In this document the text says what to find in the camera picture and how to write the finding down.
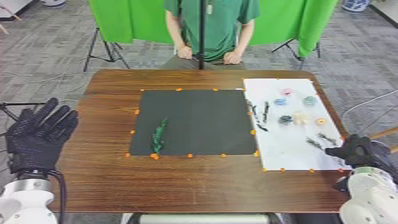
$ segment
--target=green backdrop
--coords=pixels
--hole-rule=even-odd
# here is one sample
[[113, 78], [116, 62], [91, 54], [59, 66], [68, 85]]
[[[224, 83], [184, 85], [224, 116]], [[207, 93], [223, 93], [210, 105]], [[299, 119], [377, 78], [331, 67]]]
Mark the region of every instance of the green backdrop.
[[[164, 0], [89, 0], [109, 42], [134, 39], [173, 43], [166, 27]], [[338, 0], [260, 0], [253, 45], [299, 40], [299, 56], [313, 52]]]

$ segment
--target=small object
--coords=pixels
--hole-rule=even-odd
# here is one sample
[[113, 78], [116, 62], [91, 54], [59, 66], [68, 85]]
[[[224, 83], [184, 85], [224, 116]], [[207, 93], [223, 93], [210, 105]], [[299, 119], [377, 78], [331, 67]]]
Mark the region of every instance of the small object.
[[319, 133], [319, 137], [324, 138], [324, 139], [333, 143], [335, 146], [338, 146], [338, 141], [336, 141], [336, 139], [329, 138], [328, 135], [326, 135], [324, 133]]
[[269, 101], [265, 101], [265, 113], [264, 113], [264, 122], [267, 123], [267, 119], [269, 119], [269, 111], [271, 111], [271, 104]]
[[251, 107], [251, 110], [253, 110], [253, 115], [255, 115], [255, 120], [256, 120], [258, 128], [260, 128], [265, 132], [269, 132], [269, 129], [267, 129], [267, 128], [264, 127], [264, 125], [260, 124], [258, 113], [256, 113], [256, 108], [258, 108], [258, 106], [253, 105], [251, 101], [249, 101], [249, 107]]
[[308, 96], [303, 100], [303, 103], [308, 107], [313, 107], [317, 104], [317, 98], [313, 96]]
[[278, 106], [287, 106], [288, 105], [287, 99], [276, 99], [274, 103], [276, 103]]
[[324, 126], [328, 124], [328, 119], [326, 118], [319, 118], [315, 122], [317, 122], [319, 126]]
[[153, 152], [160, 153], [160, 150], [164, 149], [164, 133], [168, 128], [168, 118], [160, 122], [160, 126], [157, 127], [155, 133], [153, 133]]
[[280, 124], [288, 125], [292, 122], [294, 122], [294, 117], [288, 116], [288, 115], [285, 115], [285, 116], [280, 118]]
[[306, 125], [310, 123], [310, 116], [304, 113], [296, 113], [294, 121], [297, 125]]
[[312, 138], [308, 138], [308, 143], [324, 151], [320, 143]]
[[285, 89], [285, 90], [283, 90], [283, 95], [285, 95], [285, 96], [290, 96], [292, 93], [294, 93], [294, 89]]
[[255, 114], [255, 116], [258, 116], [258, 113], [256, 113], [256, 108], [258, 108], [258, 106], [255, 106], [253, 105], [253, 102], [249, 101], [249, 106], [251, 106], [251, 109], [253, 109], [253, 114]]
[[269, 129], [262, 126], [262, 124], [258, 124], [258, 128], [260, 128], [265, 132], [269, 132]]
[[260, 150], [256, 150], [256, 152], [253, 153], [253, 155], [255, 155], [256, 157], [260, 157]]

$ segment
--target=pole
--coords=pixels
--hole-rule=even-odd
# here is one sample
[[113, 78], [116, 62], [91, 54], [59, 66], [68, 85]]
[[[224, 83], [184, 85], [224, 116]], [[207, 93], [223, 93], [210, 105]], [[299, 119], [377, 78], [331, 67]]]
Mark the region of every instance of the pole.
[[201, 7], [200, 7], [200, 15], [201, 15], [201, 19], [200, 19], [200, 70], [205, 69], [205, 28], [207, 28], [207, 7], [208, 7], [208, 1], [207, 0], [200, 0], [201, 1]]

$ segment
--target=person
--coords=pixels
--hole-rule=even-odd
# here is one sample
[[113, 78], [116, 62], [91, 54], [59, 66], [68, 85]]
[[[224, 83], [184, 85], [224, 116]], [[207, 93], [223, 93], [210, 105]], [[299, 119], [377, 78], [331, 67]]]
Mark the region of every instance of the person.
[[[178, 54], [162, 69], [198, 69], [200, 2], [164, 1], [168, 29]], [[207, 0], [207, 4], [205, 69], [242, 70], [242, 55], [253, 38], [255, 19], [260, 16], [260, 0]]]

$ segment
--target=tripod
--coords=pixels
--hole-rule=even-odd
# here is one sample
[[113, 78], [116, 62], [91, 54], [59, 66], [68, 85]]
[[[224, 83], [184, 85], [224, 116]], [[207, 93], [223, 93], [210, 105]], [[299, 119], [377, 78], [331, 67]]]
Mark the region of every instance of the tripod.
[[[296, 50], [294, 50], [292, 47], [290, 47], [290, 43], [292, 43], [294, 40], [296, 40], [296, 39], [290, 39], [290, 40], [285, 42], [285, 44], [276, 48], [276, 50], [272, 51], [272, 53], [276, 53], [283, 47], [288, 47], [288, 49], [290, 49], [290, 51], [292, 51], [292, 54], [294, 54], [294, 57], [296, 57], [296, 59], [301, 61], [299, 70], [303, 70], [304, 63], [306, 63], [306, 58], [301, 57], [301, 56], [297, 55]], [[320, 58], [320, 42], [317, 43], [315, 51], [317, 51], [317, 53], [319, 53], [319, 58]]]
[[93, 55], [93, 50], [95, 50], [95, 46], [97, 46], [97, 38], [98, 38], [98, 34], [100, 34], [100, 28], [97, 28], [97, 32], [95, 32], [95, 38], [93, 38], [93, 42], [91, 42], [91, 50], [89, 50], [89, 55], [88, 55], [88, 58], [86, 58], [86, 65], [84, 65], [84, 72], [88, 71], [88, 67], [89, 67], [89, 62], [91, 62], [91, 58], [97, 58], [107, 62], [116, 62], [118, 60], [123, 61], [123, 64], [127, 66], [127, 68], [130, 69], [130, 66], [129, 66], [129, 63], [125, 61], [125, 58], [121, 56], [121, 52], [120, 50], [123, 50], [121, 48], [121, 45], [118, 43], [109, 43], [105, 40], [104, 40], [104, 46], [105, 46], [105, 51], [107, 51], [107, 55], [109, 55], [109, 59], [107, 58], [102, 58], [98, 56]]
[[11, 119], [17, 121], [18, 120], [18, 116], [15, 115], [15, 113], [9, 110], [9, 106], [40, 106], [45, 105], [47, 103], [2, 103], [0, 104], [0, 110], [4, 111], [4, 113], [8, 114], [8, 116], [11, 117]]

